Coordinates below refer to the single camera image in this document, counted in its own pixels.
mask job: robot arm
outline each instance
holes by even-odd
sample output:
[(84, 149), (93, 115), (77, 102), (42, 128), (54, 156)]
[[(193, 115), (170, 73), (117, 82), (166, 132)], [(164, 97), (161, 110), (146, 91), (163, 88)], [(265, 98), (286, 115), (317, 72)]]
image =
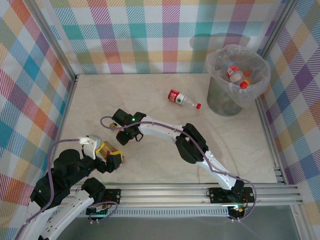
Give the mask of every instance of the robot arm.
[(187, 133), (196, 141), (198, 146), (205, 153), (209, 162), (212, 164), (213, 170), (228, 174), (229, 171), (214, 157), (209, 150), (209, 147), (206, 145), (205, 139), (192, 124), (187, 123), (185, 126), (171, 125), (155, 120), (141, 112), (136, 112), (134, 115), (131, 115), (124, 112), (122, 109), (118, 109), (116, 111), (112, 120), (120, 126), (128, 126), (136, 122), (148, 122), (133, 125), (119, 131), (116, 139), (122, 145), (126, 145), (128, 141), (132, 139), (136, 139), (137, 142), (139, 142), (144, 135), (153, 135), (171, 141), (177, 146), (182, 159), (190, 164), (197, 164), (198, 166), (201, 166), (215, 177), (222, 189), (230, 191), (231, 200), (236, 202), (241, 198), (239, 197), (239, 193), (242, 192), (244, 182), (231, 178), (227, 175), (212, 172), (207, 161), (205, 161), (205, 158), (196, 145), (181, 133), (181, 131)]
[[(145, 116), (144, 118), (142, 118), (141, 120), (142, 122), (153, 122), (153, 123), (160, 123), (163, 125), (168, 125), (167, 123), (164, 122), (160, 122), (158, 120), (155, 120), (149, 116)], [(171, 127), (180, 130), (180, 131), (184, 131), (184, 127), (183, 126), (179, 126), (179, 125), (170, 125)], [(171, 141), (173, 143), (176, 143), (177, 138), (181, 138), (181, 140), (184, 140), (185, 138), (183, 136), (181, 136), (181, 134), (177, 131), (174, 130), (170, 130), (167, 128), (164, 128), (160, 125), (152, 125), (152, 124), (140, 124), (140, 126), (138, 127), (140, 133), (142, 135), (153, 135), (153, 136), (157, 136), (160, 137), (162, 139)], [(214, 155), (211, 153), (210, 150), (207, 150), (205, 152), (206, 157), (209, 159), (209, 161), (212, 164), (212, 168), (216, 171), (219, 172), (224, 172), (224, 173), (229, 173), (228, 170), (214, 157)], [(195, 164), (197, 164), (198, 166), (204, 168), (206, 171), (208, 171), (210, 174), (212, 174), (215, 179), (217, 180), (217, 182), (219, 183), (219, 185), (221, 186), (222, 189), (225, 190), (231, 190), (232, 187), (235, 185), (236, 180), (234, 178), (231, 178), (229, 176), (226, 175), (222, 175), (222, 174), (217, 174), (214, 173), (210, 170), (209, 165), (207, 163), (207, 161), (204, 160), (204, 158), (202, 157), (202, 160), (200, 161), (196, 161)]]
[[(62, 200), (70, 194), (71, 187), (84, 177), (98, 170), (101, 173), (111, 173), (119, 167), (122, 162), (122, 154), (107, 156), (107, 162), (96, 156), (102, 144), (102, 139), (96, 135), (80, 137), (79, 143), (83, 144), (83, 158), (77, 150), (67, 149), (63, 151), (54, 161), (51, 169), (54, 198), (51, 205), (30, 222), (21, 227), (16, 240), (55, 240), (60, 233), (76, 218), (79, 213), (92, 204), (97, 204), (110, 200), (110, 196), (120, 196), (120, 189), (106, 189), (106, 187), (94, 177), (85, 180), (78, 194), (73, 201), (65, 206), (62, 211), (52, 219), (52, 213), (57, 210)], [(26, 219), (34, 216), (43, 208), (50, 199), (51, 188), (48, 173), (38, 180), (30, 196), (31, 202), (27, 208)], [(116, 203), (120, 202), (120, 197), (112, 198)]]

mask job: clear trash bag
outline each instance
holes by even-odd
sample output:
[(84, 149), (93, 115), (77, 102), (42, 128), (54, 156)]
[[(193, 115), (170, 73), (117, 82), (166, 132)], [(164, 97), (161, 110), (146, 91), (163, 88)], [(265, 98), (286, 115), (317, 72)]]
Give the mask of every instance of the clear trash bag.
[[(227, 54), (241, 71), (250, 71), (251, 85), (246, 89), (241, 89), (240, 86), (230, 82), (225, 73), (225, 66), (219, 61), (221, 54)], [(251, 52), (243, 46), (227, 45), (208, 54), (205, 62), (209, 74), (227, 92), (230, 98), (242, 108), (252, 106), (255, 99), (267, 90), (271, 77), (269, 63), (257, 53)]]

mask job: red bottle cap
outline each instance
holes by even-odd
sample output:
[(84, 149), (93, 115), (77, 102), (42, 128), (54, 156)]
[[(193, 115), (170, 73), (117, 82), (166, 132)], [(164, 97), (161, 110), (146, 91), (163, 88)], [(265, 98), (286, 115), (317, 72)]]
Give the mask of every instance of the red bottle cap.
[(242, 83), (240, 83), (240, 88), (246, 89), (247, 87), (248, 87), (248, 83), (246, 83), (245, 81), (243, 81)]

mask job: red bottle label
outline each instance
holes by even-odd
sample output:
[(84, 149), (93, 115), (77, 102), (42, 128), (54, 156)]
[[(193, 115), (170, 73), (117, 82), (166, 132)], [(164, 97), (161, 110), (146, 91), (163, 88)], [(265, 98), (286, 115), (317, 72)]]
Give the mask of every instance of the red bottle label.
[(168, 99), (172, 102), (176, 102), (177, 104), (182, 105), (182, 101), (184, 100), (185, 96), (186, 95), (172, 89), (169, 92)]
[(225, 75), (228, 77), (228, 79), (230, 78), (230, 76), (236, 72), (236, 71), (239, 71), (240, 68), (237, 66), (237, 65), (231, 65), (229, 66), (226, 71), (225, 71)]

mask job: colorful checkered pattern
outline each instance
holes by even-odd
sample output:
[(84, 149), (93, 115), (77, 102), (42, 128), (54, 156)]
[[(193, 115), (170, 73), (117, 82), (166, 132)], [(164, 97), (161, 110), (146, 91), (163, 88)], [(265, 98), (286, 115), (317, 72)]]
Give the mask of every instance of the colorful checkered pattern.
[(271, 33), (274, 31), (276, 23), (277, 23), (279, 17), (281, 16), (287, 2), (288, 2), (288, 0), (281, 0), (280, 5), (278, 6), (278, 8), (272, 18), (272, 21), (271, 21), (268, 29), (265, 32), (265, 35), (261, 41), (259, 49), (258, 49), (258, 51), (256, 51), (258, 54), (261, 54), (262, 50), (266, 46), (266, 42), (269, 39), (269, 37), (271, 36)]
[(268, 62), (263, 103), (285, 173), (320, 239), (320, 1), (300, 0)]
[[(150, 74), (203, 73), (206, 55), (227, 44), (248, 45), (258, 50), (281, 1), (37, 0), (37, 3), (77, 73)], [(54, 21), (52, 12), (58, 21)]]
[(22, 225), (71, 80), (23, 0), (0, 0), (0, 239)]

